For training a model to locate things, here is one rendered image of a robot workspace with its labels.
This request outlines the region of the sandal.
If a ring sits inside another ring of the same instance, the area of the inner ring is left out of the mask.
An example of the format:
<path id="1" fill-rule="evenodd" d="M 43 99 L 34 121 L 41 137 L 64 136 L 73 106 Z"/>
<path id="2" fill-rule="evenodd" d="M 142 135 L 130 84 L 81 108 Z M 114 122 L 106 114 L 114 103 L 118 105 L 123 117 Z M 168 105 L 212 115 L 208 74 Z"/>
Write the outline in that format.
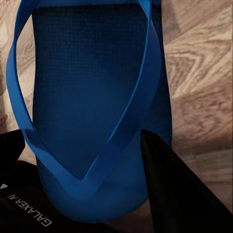
<path id="1" fill-rule="evenodd" d="M 6 82 L 41 188 L 62 215 L 108 223 L 149 200 L 141 130 L 171 148 L 162 0 L 21 0 Z M 32 15 L 33 120 L 17 75 Z"/>

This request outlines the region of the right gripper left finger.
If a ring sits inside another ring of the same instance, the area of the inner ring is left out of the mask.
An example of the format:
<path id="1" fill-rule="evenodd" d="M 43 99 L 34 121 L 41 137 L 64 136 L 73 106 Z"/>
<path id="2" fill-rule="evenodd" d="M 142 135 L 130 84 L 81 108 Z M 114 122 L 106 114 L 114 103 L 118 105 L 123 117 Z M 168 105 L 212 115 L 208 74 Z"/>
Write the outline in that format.
<path id="1" fill-rule="evenodd" d="M 0 188 L 24 149 L 21 129 L 0 134 Z"/>

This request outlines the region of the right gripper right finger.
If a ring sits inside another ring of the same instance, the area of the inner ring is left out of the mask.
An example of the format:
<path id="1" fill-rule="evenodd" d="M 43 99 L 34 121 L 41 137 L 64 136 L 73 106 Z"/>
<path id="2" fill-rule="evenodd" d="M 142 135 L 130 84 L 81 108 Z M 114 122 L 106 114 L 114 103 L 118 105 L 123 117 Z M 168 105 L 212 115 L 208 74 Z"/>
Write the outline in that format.
<path id="1" fill-rule="evenodd" d="M 156 133 L 140 147 L 155 233 L 233 233 L 233 214 Z"/>

